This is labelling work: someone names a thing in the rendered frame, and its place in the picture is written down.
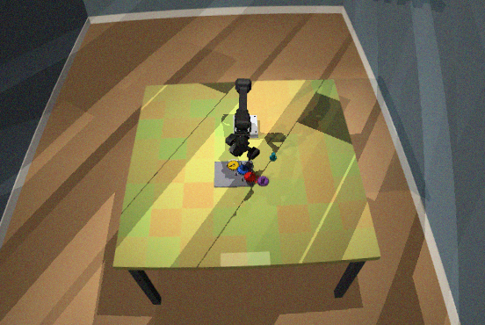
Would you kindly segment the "purple gear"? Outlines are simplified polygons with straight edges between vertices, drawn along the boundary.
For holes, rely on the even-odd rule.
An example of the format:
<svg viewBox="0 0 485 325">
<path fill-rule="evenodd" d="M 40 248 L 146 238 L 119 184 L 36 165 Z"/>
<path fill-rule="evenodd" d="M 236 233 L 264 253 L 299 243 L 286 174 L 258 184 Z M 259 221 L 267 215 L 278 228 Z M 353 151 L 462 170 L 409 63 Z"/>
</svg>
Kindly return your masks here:
<svg viewBox="0 0 485 325">
<path fill-rule="evenodd" d="M 268 184 L 269 184 L 269 179 L 267 179 L 267 178 L 268 178 L 268 177 L 261 176 L 261 177 L 258 179 L 258 181 L 257 181 L 258 185 L 260 185 L 260 186 L 261 186 L 261 185 L 262 185 L 262 186 L 266 186 L 266 185 L 268 185 Z"/>
</svg>

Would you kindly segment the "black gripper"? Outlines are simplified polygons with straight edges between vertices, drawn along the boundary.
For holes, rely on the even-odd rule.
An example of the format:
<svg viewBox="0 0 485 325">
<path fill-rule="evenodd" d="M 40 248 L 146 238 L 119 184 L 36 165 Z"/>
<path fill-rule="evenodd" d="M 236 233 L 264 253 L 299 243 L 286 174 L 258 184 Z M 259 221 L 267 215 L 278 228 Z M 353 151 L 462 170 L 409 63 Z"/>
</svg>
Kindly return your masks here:
<svg viewBox="0 0 485 325">
<path fill-rule="evenodd" d="M 225 142 L 231 147 L 235 143 L 235 140 L 236 140 L 236 135 L 231 134 L 226 138 Z M 247 157 L 249 161 L 254 160 L 260 154 L 260 150 L 255 147 L 251 148 L 248 146 L 247 151 L 248 151 Z"/>
</svg>

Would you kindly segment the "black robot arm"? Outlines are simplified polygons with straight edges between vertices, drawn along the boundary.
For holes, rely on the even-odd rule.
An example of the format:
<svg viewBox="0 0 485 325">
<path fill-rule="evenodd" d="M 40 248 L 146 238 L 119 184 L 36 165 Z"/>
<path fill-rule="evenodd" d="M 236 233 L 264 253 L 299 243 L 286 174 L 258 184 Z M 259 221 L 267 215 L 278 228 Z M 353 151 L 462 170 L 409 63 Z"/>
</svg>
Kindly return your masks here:
<svg viewBox="0 0 485 325">
<path fill-rule="evenodd" d="M 251 133 L 250 114 L 247 110 L 247 94 L 251 90 L 251 80 L 249 78 L 237 78 L 235 89 L 239 93 L 239 108 L 235 113 L 235 143 L 228 149 L 233 156 L 241 156 L 248 150 L 248 136 Z M 249 129 L 249 131 L 248 131 Z"/>
</svg>

